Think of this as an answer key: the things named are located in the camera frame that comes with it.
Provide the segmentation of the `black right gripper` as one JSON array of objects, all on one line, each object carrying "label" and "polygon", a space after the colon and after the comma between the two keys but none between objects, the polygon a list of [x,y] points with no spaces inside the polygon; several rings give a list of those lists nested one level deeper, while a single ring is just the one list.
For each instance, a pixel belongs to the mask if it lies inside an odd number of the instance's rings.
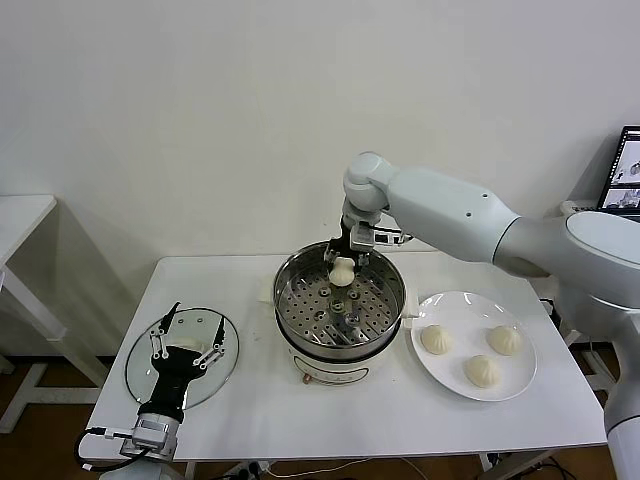
[{"label": "black right gripper", "polygon": [[370,250],[358,251],[353,250],[350,245],[350,228],[345,224],[344,218],[340,220],[341,234],[337,238],[332,239],[332,243],[328,243],[324,251],[324,261],[328,265],[333,265],[338,257],[350,258],[354,261],[354,272],[359,273],[363,268],[369,265]]}]

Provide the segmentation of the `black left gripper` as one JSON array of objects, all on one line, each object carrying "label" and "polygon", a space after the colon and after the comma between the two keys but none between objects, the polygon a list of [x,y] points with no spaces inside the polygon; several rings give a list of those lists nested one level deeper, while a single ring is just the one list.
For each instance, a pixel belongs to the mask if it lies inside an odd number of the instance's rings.
[{"label": "black left gripper", "polygon": [[189,383],[205,375],[203,369],[216,363],[225,354],[225,322],[218,324],[213,343],[204,353],[178,346],[168,346],[166,337],[180,306],[176,302],[149,331],[151,365],[158,373],[149,400],[143,403],[137,414],[157,414],[172,419],[184,418],[184,401]]}]

